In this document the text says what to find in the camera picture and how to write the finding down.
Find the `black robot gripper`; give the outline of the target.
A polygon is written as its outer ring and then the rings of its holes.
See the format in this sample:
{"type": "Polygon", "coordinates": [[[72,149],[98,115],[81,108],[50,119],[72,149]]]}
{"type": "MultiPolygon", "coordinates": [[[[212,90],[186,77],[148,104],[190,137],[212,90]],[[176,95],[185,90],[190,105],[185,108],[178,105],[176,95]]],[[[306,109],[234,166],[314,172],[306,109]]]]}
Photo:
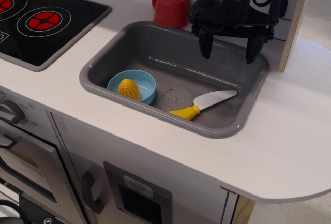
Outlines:
{"type": "Polygon", "coordinates": [[[246,62],[251,64],[274,38],[279,21],[279,0],[197,0],[189,21],[199,37],[201,55],[209,59],[213,36],[246,38],[246,62]]]}

